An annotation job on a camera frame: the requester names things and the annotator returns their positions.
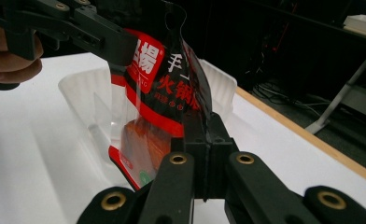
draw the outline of robotic arm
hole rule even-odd
[[[0,27],[5,29],[8,50],[27,60],[35,58],[33,34],[54,49],[60,41],[69,39],[108,61],[111,71],[128,65],[133,56],[137,37],[117,24],[98,15],[88,0],[0,0]],[[10,90],[19,84],[0,84],[0,90]]]

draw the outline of dark background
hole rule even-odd
[[[275,78],[291,97],[313,93],[332,97],[366,57],[360,41],[287,21],[244,0],[175,0],[186,9],[183,38],[197,56],[235,77],[251,91]],[[342,28],[348,15],[366,14],[366,0],[262,0],[304,18]],[[69,42],[44,57],[84,52]],[[366,72],[358,84],[366,86]]]

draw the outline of brass screw insert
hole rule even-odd
[[[337,210],[346,209],[346,202],[344,201],[344,199],[342,199],[340,196],[333,192],[320,191],[317,194],[317,199],[330,208]]]
[[[57,5],[55,5],[58,9],[60,10],[64,10],[66,9],[66,5],[65,4],[62,4],[62,3],[57,3]]]
[[[101,206],[106,211],[113,211],[120,207],[122,207],[125,202],[127,201],[127,198],[124,194],[122,194],[119,191],[114,191],[108,193],[104,199],[101,202]]]
[[[242,163],[242,164],[246,164],[246,165],[249,165],[249,164],[252,164],[253,162],[255,162],[255,159],[249,155],[246,155],[246,154],[240,154],[238,156],[236,156],[236,159]]]
[[[180,164],[183,164],[187,161],[187,158],[184,156],[184,155],[174,155],[172,156],[169,161],[172,163],[172,164],[175,164],[175,165],[180,165]]]
[[[90,3],[88,0],[78,0],[78,2],[82,5],[88,5]]]

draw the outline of circular hole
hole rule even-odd
[[[285,222],[287,224],[303,224],[304,223],[299,217],[292,216],[292,215],[286,217]]]
[[[101,202],[101,206],[106,211],[113,211],[122,207],[127,198],[119,191],[108,193]]]
[[[176,27],[174,14],[168,12],[165,14],[165,25],[169,30],[173,30]]]
[[[252,164],[255,161],[255,159],[249,155],[238,155],[236,159],[242,164]]]
[[[320,191],[317,198],[321,203],[332,209],[342,210],[346,208],[346,202],[343,198],[333,192]]]
[[[176,164],[176,165],[183,164],[186,161],[187,161],[187,158],[185,156],[183,156],[183,155],[174,155],[170,159],[170,162],[172,164]]]

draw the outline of white plastic tray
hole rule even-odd
[[[236,80],[205,60],[200,60],[200,63],[211,88],[213,111],[226,121],[232,113]],[[111,141],[112,120],[118,120],[112,119],[112,116],[117,115],[111,109],[112,88],[109,70],[96,69],[69,75],[60,81],[59,88],[79,123],[88,130],[95,145],[88,147],[93,149],[87,152],[93,157],[93,167],[104,174],[107,180],[112,181],[112,184],[120,184],[120,180],[115,179],[115,165],[109,159],[107,150]],[[123,88],[120,92],[113,90],[113,94],[120,94],[120,99],[114,97],[117,100],[122,101],[125,97]]]
[[[108,73],[107,63],[90,53],[49,58],[36,78],[0,92],[0,223],[72,224],[96,193],[128,185],[116,166],[105,165],[113,175],[102,172],[99,162],[104,159],[88,128],[57,87],[66,76],[97,70]],[[265,113],[262,105],[239,94],[232,103],[225,122],[229,135],[240,150],[261,157],[289,189],[302,195],[309,187],[325,185],[366,208],[366,178],[340,163],[341,158],[274,120],[280,116],[276,112]],[[96,107],[88,114],[91,118]],[[227,224],[223,201],[195,204],[194,223]]]

